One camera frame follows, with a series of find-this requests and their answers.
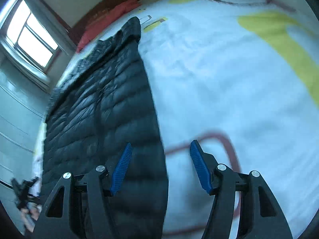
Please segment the black quilted down jacket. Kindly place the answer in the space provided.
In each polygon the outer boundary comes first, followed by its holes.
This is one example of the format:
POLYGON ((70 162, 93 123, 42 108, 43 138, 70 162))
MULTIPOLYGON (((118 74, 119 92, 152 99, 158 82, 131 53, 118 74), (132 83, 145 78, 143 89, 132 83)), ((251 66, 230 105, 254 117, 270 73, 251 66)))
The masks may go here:
POLYGON ((138 52, 141 24, 130 18, 100 40, 53 90, 45 118, 40 200, 66 172, 113 172, 127 144, 132 158, 110 208, 120 238, 161 238, 168 175, 153 96, 138 52))

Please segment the left bedroom window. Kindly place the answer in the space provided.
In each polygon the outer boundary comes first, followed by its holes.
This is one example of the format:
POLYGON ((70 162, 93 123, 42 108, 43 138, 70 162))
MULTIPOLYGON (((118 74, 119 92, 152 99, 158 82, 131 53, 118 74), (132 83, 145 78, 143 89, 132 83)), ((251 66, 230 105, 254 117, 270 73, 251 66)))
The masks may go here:
POLYGON ((46 72, 61 51, 25 0, 18 0, 1 27, 5 44, 29 64, 46 72))

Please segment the white glass wardrobe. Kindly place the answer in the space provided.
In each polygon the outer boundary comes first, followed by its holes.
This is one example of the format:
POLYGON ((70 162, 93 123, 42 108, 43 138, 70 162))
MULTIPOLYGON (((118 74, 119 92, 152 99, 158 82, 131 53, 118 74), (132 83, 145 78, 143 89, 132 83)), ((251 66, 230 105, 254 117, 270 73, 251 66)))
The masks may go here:
POLYGON ((1 59, 1 202, 19 230, 11 179, 30 180, 33 150, 49 96, 7 58, 1 59))

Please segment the white patterned bed sheet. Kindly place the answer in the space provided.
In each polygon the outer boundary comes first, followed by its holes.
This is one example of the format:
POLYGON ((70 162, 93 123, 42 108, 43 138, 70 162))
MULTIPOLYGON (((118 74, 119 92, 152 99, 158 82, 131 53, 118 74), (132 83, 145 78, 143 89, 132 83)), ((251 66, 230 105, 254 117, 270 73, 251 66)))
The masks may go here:
POLYGON ((318 23, 273 0, 149 2, 75 53, 58 84, 134 16, 168 175, 162 237, 204 231, 213 200, 188 153, 198 139, 263 175, 294 238, 318 238, 318 23))

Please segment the red pillow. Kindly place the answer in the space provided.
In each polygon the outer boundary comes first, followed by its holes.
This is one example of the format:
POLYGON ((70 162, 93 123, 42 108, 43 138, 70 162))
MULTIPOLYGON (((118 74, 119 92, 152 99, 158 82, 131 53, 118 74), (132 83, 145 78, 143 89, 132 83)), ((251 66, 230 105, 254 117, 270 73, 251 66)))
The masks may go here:
POLYGON ((137 0, 128 0, 115 6, 114 9, 104 12, 97 19, 93 20, 85 27, 84 34, 77 45, 76 53, 80 53, 89 42, 95 39, 111 23, 121 18, 124 14, 138 8, 140 5, 137 0))

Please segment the dark wooden headboard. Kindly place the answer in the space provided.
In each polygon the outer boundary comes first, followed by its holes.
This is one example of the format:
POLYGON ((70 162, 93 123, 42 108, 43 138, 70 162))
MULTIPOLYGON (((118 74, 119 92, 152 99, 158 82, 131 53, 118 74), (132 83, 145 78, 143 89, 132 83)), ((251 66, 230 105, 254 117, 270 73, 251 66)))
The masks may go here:
POLYGON ((101 0, 89 10, 80 20, 69 29, 69 37, 77 45, 84 34, 85 28, 102 15, 102 12, 110 11, 115 6, 128 0, 101 0))

